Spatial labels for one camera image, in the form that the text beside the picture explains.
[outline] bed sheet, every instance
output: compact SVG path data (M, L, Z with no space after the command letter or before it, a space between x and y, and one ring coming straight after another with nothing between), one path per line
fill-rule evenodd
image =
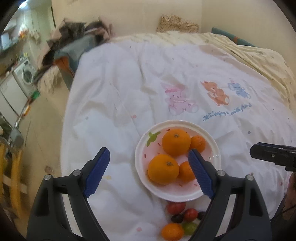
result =
M290 173L252 159L249 150L257 142L296 145L296 123L270 81L202 40L166 47L107 43L80 60L65 114L61 168L68 175L101 147L110 150L110 164L88 199L110 240L162 240L160 230L170 218L166 201L141 184L134 152L142 134L166 120L190 121L208 131L220 149L222 169L235 177L254 175L270 217L275 214ZM202 196L187 206L206 210L209 202ZM220 233L233 203L232 196Z
M239 62L254 69L277 90L284 100L285 106L296 116L296 81L292 70L284 58L276 51L251 46L237 45L228 37L213 34L192 34L178 31L167 31L155 34L133 34L113 38L112 42L131 40L134 42L150 42L162 46L176 46L183 44L204 45L212 44L223 49Z

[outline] pink bunny print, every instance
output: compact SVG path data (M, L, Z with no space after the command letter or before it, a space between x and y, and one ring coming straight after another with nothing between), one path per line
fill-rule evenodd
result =
M165 93L168 96L165 101L168 103L168 108L172 115L180 115L184 111L189 113L196 113L198 111L196 102L187 99L184 93L184 85L172 86L161 83L161 86L165 89Z

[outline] orange bear print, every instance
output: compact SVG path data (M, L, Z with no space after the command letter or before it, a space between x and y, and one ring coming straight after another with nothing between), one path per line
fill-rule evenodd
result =
M208 96L216 102L218 106L221 104L228 105L229 104L229 96L224 94L222 89L218 89L217 84L214 82L201 82L201 84L205 87L208 92Z

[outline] cherry tomato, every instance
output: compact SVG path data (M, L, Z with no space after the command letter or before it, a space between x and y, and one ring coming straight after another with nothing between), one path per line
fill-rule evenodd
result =
M170 219L173 223L182 223L184 219L184 216L182 214L176 214L172 216Z
M178 241L183 235L184 230L178 223L169 223L161 230L161 236L168 241Z
M167 205L168 213L171 215L180 214L186 207L185 202L170 202Z
M184 220L189 223L197 219L197 216L198 211L196 211L194 208L189 208L184 213Z
M197 226L198 225L196 223L183 223L182 224L185 235L193 235Z

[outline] pile of clothes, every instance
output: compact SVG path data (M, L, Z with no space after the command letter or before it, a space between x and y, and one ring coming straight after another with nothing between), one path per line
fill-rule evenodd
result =
M39 83L42 78L43 82L48 81L45 75L52 76L50 68L57 66L55 71L60 70L63 75L68 75L66 86L70 89L82 54L109 41L111 37L112 25L107 26L100 19L87 26L83 22L64 19L41 49L37 59L39 70L34 76L34 82Z

